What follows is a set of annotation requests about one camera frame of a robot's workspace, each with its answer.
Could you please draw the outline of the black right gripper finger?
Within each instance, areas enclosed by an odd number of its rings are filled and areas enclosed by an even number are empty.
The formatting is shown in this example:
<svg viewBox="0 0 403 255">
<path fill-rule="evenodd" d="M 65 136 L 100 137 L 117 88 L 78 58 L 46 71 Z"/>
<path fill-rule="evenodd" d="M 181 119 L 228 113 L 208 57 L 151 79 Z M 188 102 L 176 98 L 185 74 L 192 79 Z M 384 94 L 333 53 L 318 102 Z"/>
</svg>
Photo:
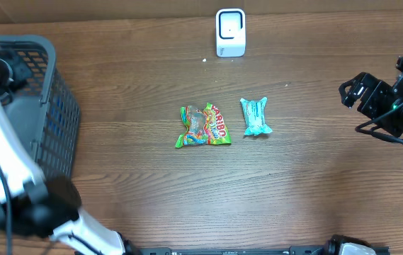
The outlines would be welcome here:
<svg viewBox="0 0 403 255">
<path fill-rule="evenodd" d="M 377 79 L 367 72 L 361 72 L 339 87 L 340 94 L 364 94 L 367 89 L 374 89 Z"/>
<path fill-rule="evenodd" d="M 354 103 L 362 96 L 363 86 L 349 86 L 349 90 L 346 91 L 346 86 L 341 87 L 341 102 L 348 108 L 351 108 Z"/>
</svg>

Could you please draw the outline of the teal snack packet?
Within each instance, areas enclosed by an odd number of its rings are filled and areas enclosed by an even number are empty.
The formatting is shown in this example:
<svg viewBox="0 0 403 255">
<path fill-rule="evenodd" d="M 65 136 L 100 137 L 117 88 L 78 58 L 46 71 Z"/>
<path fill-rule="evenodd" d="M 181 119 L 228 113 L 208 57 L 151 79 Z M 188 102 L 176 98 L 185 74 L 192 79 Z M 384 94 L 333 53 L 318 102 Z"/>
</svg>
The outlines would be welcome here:
<svg viewBox="0 0 403 255">
<path fill-rule="evenodd" d="M 258 101 L 248 101 L 245 98 L 240 99 L 244 119 L 246 123 L 245 136 L 270 134 L 273 130 L 266 124 L 265 107 L 267 98 L 264 96 Z"/>
</svg>

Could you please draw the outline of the green Haribo gummy bag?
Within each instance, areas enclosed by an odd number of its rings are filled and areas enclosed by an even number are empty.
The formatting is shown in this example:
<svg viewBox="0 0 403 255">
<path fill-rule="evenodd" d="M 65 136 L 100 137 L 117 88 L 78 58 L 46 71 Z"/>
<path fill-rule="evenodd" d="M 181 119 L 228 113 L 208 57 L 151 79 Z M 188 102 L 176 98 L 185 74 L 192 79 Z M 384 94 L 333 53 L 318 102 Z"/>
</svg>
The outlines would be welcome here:
<svg viewBox="0 0 403 255">
<path fill-rule="evenodd" d="M 185 106 L 180 109 L 186 131 L 179 135 L 175 148 L 194 145 L 230 145 L 232 143 L 220 109 L 207 103 L 204 109 Z"/>
</svg>

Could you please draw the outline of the blue snack packet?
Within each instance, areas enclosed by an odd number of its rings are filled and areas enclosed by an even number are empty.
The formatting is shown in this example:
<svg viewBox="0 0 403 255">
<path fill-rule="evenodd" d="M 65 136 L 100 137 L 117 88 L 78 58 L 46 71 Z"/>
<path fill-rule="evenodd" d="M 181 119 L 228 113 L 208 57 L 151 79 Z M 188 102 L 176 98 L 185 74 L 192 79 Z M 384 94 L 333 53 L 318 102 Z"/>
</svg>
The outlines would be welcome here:
<svg viewBox="0 0 403 255">
<path fill-rule="evenodd" d="M 64 103 L 60 96 L 52 99 L 50 106 L 49 119 L 47 120 L 47 129 L 57 138 L 64 139 L 67 127 L 67 121 L 64 116 Z"/>
</svg>

